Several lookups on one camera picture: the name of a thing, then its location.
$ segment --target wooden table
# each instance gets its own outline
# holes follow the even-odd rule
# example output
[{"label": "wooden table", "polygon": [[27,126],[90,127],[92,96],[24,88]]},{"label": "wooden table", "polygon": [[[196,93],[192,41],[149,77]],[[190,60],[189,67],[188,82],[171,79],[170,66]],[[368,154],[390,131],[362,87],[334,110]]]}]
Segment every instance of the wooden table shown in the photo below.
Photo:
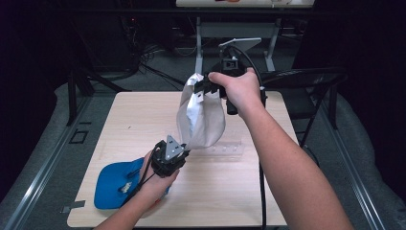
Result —
[{"label": "wooden table", "polygon": [[[282,96],[267,92],[267,109],[296,140]],[[71,227],[94,227],[115,210],[98,210],[93,202],[103,167],[143,157],[168,134],[177,138],[176,113],[180,92],[125,92],[116,96],[108,114],[76,201]],[[169,194],[139,220],[144,227],[260,226],[259,160],[244,122],[226,115],[224,133],[236,133],[243,153],[194,156],[186,159]],[[266,185],[267,224],[286,225]]]}]

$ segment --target blue baseball cap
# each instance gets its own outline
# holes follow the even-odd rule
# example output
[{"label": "blue baseball cap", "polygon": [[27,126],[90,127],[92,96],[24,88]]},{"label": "blue baseball cap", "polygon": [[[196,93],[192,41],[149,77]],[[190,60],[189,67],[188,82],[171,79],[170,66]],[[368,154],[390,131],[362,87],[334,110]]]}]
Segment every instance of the blue baseball cap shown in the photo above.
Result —
[{"label": "blue baseball cap", "polygon": [[99,174],[95,192],[98,209],[118,209],[137,187],[144,157],[132,162],[118,162],[105,166]]}]

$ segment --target person's arm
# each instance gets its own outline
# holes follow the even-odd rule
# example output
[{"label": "person's arm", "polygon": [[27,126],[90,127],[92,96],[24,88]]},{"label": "person's arm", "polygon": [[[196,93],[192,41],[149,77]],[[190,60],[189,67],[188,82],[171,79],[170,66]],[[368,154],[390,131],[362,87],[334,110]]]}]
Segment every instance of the person's arm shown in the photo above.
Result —
[{"label": "person's arm", "polygon": [[269,188],[292,229],[352,229],[321,170],[263,107],[252,69],[239,78],[211,73],[248,126]]},{"label": "person's arm", "polygon": [[[148,159],[149,155],[150,152],[146,155],[145,159]],[[144,161],[140,174],[143,174],[146,170],[146,164],[147,160]],[[155,174],[143,185],[141,190],[134,197],[95,229],[133,229],[143,213],[164,194],[166,188],[173,183],[178,174],[179,170],[165,178],[161,178]],[[149,167],[147,169],[146,178],[149,178],[151,175],[153,175],[153,169]]]}]

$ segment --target person's right hand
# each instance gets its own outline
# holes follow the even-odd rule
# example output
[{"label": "person's right hand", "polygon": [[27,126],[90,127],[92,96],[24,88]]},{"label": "person's right hand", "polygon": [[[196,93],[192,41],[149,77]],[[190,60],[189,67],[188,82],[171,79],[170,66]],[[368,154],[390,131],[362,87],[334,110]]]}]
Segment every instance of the person's right hand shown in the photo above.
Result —
[{"label": "person's right hand", "polygon": [[247,72],[237,78],[212,72],[209,74],[209,80],[226,89],[228,100],[238,109],[241,118],[244,119],[244,114],[252,108],[263,107],[258,78],[253,68],[247,68]]}]

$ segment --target forearm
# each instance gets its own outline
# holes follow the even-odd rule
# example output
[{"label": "forearm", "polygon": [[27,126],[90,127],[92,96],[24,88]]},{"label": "forearm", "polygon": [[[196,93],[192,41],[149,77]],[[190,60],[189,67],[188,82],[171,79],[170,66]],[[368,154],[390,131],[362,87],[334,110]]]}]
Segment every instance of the forearm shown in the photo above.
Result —
[{"label": "forearm", "polygon": [[126,205],[117,210],[116,213],[107,218],[95,229],[133,229],[134,225],[149,206],[149,202],[146,202],[139,196],[134,196],[126,203]]},{"label": "forearm", "polygon": [[351,229],[336,194],[308,155],[269,113],[244,111],[273,196],[292,229]]}]

